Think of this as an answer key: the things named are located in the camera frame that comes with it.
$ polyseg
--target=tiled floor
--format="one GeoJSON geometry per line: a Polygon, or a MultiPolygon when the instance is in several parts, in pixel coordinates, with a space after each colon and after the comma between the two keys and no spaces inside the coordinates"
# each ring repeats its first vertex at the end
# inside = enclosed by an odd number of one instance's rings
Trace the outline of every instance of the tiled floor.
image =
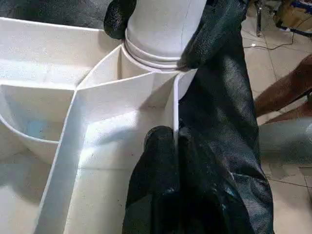
{"type": "MultiPolygon", "coordinates": [[[[262,36],[257,37],[255,10],[249,9],[247,19],[242,23],[244,47],[255,44],[274,48],[292,41],[291,32],[280,31],[274,27],[272,16],[267,9],[264,11],[262,25],[262,36]]],[[[295,35],[293,45],[282,46],[275,50],[245,49],[253,97],[256,98],[267,87],[292,71],[309,53],[312,53],[312,42],[301,35],[295,35]]],[[[281,112],[295,108],[304,100],[305,97],[280,112],[259,117],[258,124],[268,121],[281,112]]],[[[262,162],[262,168],[269,179],[273,193],[275,234],[311,233],[312,167],[262,162]]]]}

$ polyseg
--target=floor tile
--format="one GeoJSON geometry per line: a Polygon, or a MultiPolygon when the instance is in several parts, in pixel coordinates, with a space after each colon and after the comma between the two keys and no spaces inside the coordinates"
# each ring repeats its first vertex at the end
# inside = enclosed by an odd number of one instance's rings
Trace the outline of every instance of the floor tile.
{"type": "Polygon", "coordinates": [[[300,171],[305,177],[307,186],[312,188],[312,167],[300,167],[300,171]]]}
{"type": "Polygon", "coordinates": [[[258,123],[258,125],[262,125],[262,124],[266,123],[267,121],[269,121],[270,119],[279,116],[280,114],[281,114],[280,112],[274,111],[274,112],[268,113],[266,115],[262,115],[262,116],[257,118],[257,123],[258,123]]]}
{"type": "Polygon", "coordinates": [[[310,234],[312,206],[308,188],[269,180],[274,202],[275,234],[310,234]]]}
{"type": "MultiPolygon", "coordinates": [[[[246,46],[251,44],[266,46],[250,39],[244,39],[243,43],[246,46]]],[[[262,48],[248,48],[244,51],[251,88],[261,93],[276,81],[269,52],[262,48]]]]}
{"type": "MultiPolygon", "coordinates": [[[[271,44],[270,48],[274,48],[277,45],[288,44],[292,42],[293,32],[278,31],[266,31],[263,33],[267,44],[271,44]]],[[[295,34],[293,37],[292,45],[285,45],[284,47],[300,50],[304,52],[312,52],[312,42],[310,38],[300,34],[295,34]]]]}
{"type": "Polygon", "coordinates": [[[286,111],[290,111],[290,110],[293,110],[295,108],[297,108],[298,106],[301,106],[303,103],[305,103],[307,101],[307,96],[304,96],[294,102],[292,102],[291,104],[289,104],[288,106],[286,106],[284,109],[286,111]]]}
{"type": "Polygon", "coordinates": [[[254,90],[252,90],[252,93],[253,93],[253,99],[254,100],[261,94],[261,92],[256,92],[254,90]]]}
{"type": "Polygon", "coordinates": [[[262,162],[261,167],[268,179],[306,186],[305,178],[296,165],[262,162]]]}
{"type": "Polygon", "coordinates": [[[270,50],[269,53],[277,79],[287,75],[296,68],[302,59],[309,55],[307,52],[292,50],[285,47],[270,50]]]}
{"type": "Polygon", "coordinates": [[[312,188],[308,188],[308,191],[309,191],[309,195],[310,195],[311,202],[312,202],[312,188]]]}

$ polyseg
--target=white cylindrical pipe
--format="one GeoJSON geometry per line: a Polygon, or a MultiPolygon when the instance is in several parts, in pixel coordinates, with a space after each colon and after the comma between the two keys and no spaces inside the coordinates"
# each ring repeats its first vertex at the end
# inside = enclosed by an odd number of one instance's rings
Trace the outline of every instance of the white cylindrical pipe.
{"type": "Polygon", "coordinates": [[[140,62],[174,69],[196,31],[206,0],[137,0],[126,47],[140,62]]]}

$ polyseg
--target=black glove finger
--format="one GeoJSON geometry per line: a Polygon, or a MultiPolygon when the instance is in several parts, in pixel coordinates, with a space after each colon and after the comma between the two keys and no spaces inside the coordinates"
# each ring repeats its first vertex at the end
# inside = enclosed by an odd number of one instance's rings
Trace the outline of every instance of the black glove finger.
{"type": "Polygon", "coordinates": [[[128,20],[135,10],[137,0],[113,0],[104,19],[104,30],[112,38],[124,39],[128,20]]]}
{"type": "Polygon", "coordinates": [[[203,65],[240,30],[247,11],[246,1],[207,1],[198,30],[182,57],[189,68],[203,65]]]}
{"type": "Polygon", "coordinates": [[[146,135],[131,175],[123,234],[174,234],[180,214],[178,159],[173,131],[158,126],[146,135]]]}

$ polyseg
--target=white plastic panel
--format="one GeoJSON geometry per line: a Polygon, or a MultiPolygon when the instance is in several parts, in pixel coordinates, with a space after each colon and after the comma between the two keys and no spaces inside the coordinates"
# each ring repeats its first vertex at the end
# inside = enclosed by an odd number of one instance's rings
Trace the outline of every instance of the white plastic panel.
{"type": "Polygon", "coordinates": [[[74,91],[0,86],[0,121],[47,163],[52,163],[74,91]]]}
{"type": "Polygon", "coordinates": [[[127,55],[124,47],[120,45],[92,69],[79,88],[136,77],[149,72],[147,69],[137,66],[136,63],[133,58],[127,55]]]}
{"type": "Polygon", "coordinates": [[[82,100],[74,97],[41,202],[34,233],[62,233],[72,197],[79,157],[87,129],[82,100]]]}
{"type": "Polygon", "coordinates": [[[145,135],[158,125],[173,127],[165,112],[173,106],[175,76],[146,74],[77,91],[35,233],[121,233],[145,135]]]}
{"type": "Polygon", "coordinates": [[[0,159],[0,233],[30,234],[35,226],[50,165],[30,151],[12,154],[14,151],[9,153],[5,145],[1,149],[9,155],[0,159]]]}
{"type": "Polygon", "coordinates": [[[145,135],[177,139],[193,77],[147,68],[101,30],[0,18],[0,31],[0,233],[121,233],[145,135]]]}
{"type": "Polygon", "coordinates": [[[103,30],[0,18],[0,81],[77,86],[120,40],[103,30]]]}

